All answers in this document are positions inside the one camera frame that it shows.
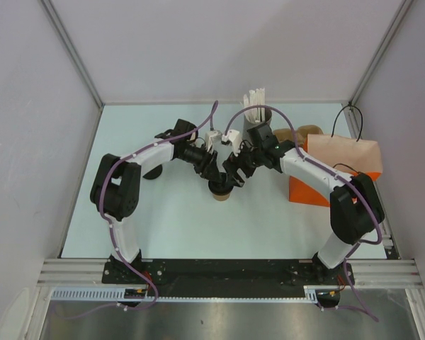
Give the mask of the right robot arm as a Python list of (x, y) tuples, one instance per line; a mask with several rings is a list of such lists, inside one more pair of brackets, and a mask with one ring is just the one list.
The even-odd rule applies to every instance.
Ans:
[(338, 276), (337, 266), (385, 219), (373, 180), (365, 173), (352, 175), (333, 169), (293, 141), (278, 140), (266, 123), (249, 129), (248, 134), (250, 142), (237, 130), (222, 135), (222, 143), (232, 148), (222, 164), (228, 183), (243, 186), (256, 168), (264, 166), (302, 181), (325, 198), (332, 231), (314, 255), (317, 263), (312, 275), (318, 283), (331, 283)]

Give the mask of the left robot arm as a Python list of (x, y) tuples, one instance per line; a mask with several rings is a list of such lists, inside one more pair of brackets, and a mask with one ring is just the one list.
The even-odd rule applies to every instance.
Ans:
[(198, 128), (193, 123), (179, 119), (174, 128), (156, 135), (139, 152), (124, 157), (105, 154), (100, 161), (90, 201), (109, 224), (113, 256), (121, 261), (117, 273), (127, 283), (138, 281), (142, 275), (142, 265), (135, 261), (141, 256), (135, 228), (125, 222), (139, 202), (141, 179), (160, 176), (165, 163), (180, 159), (192, 164), (201, 178), (221, 181), (217, 151), (211, 142), (198, 146), (198, 137)]

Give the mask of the single brown paper cup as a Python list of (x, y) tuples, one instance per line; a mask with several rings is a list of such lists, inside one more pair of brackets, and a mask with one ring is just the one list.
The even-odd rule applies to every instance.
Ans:
[(226, 193), (213, 193), (213, 198), (216, 201), (222, 202), (222, 201), (226, 201), (229, 197), (230, 197), (231, 192), (226, 192)]

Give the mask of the orange paper bag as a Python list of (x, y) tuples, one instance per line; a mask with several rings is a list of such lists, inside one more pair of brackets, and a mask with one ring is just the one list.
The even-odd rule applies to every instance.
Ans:
[[(378, 142), (357, 137), (343, 137), (335, 132), (325, 134), (316, 125), (302, 125), (296, 130), (300, 146), (309, 155), (339, 171), (367, 174), (373, 181), (383, 173), (383, 159)], [(288, 200), (291, 203), (329, 207), (318, 191), (298, 178), (289, 178)]]

